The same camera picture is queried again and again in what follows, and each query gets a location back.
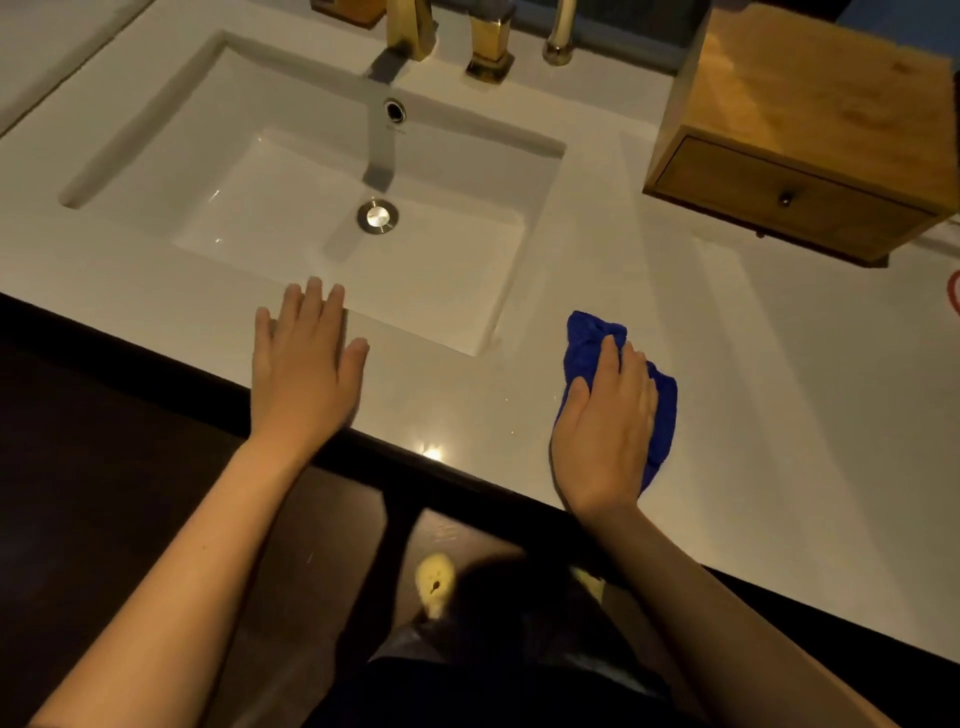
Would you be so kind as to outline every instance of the hand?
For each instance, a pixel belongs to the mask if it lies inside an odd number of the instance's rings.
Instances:
[[[309,458],[346,423],[360,398],[370,346],[354,339],[337,362],[344,287],[311,278],[306,294],[287,286],[275,322],[256,311],[251,390],[252,437],[291,457]]]
[[[657,385],[630,342],[617,361],[603,340],[593,391],[578,376],[553,428],[550,455],[560,492],[581,522],[612,507],[636,508],[657,413]]]

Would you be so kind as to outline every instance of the blue cloth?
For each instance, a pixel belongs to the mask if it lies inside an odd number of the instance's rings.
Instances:
[[[566,395],[570,391],[570,384],[578,376],[582,376],[590,389],[593,388],[593,376],[597,372],[597,363],[600,360],[600,344],[604,337],[613,334],[617,353],[623,351],[627,343],[627,328],[620,324],[608,324],[583,311],[574,311],[566,320],[566,353],[564,354],[564,401],[560,404],[563,412],[566,404]],[[640,492],[650,485],[654,475],[660,469],[666,456],[670,454],[670,445],[673,443],[673,431],[677,425],[677,380],[667,376],[647,361],[647,374],[657,385],[659,396],[657,414],[654,417],[654,432],[650,438],[650,448],[647,450],[647,464],[643,468],[643,478],[640,482]]]

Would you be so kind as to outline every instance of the countertop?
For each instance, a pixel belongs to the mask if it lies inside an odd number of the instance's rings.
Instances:
[[[547,462],[574,309],[625,324],[680,387],[641,508],[700,562],[960,661],[960,249],[863,270],[641,194],[671,79],[511,34],[497,88],[467,19],[395,88],[566,145],[490,344],[468,356],[351,313],[371,354],[354,427],[559,506]],[[221,30],[364,73],[361,31],[291,0],[157,0],[0,139],[0,290],[249,385],[252,315],[282,286],[58,195]]]
[[[0,133],[152,0],[0,4]]]

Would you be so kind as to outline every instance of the sink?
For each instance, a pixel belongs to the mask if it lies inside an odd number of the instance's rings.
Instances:
[[[220,36],[60,203],[258,276],[339,281],[352,310],[475,356],[563,155],[546,136]],[[371,198],[398,213],[385,234],[358,225]]]

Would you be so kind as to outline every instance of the drawer front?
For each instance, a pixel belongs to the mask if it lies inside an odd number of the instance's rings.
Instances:
[[[889,253],[933,219],[925,210],[691,136],[656,189],[863,260]]]

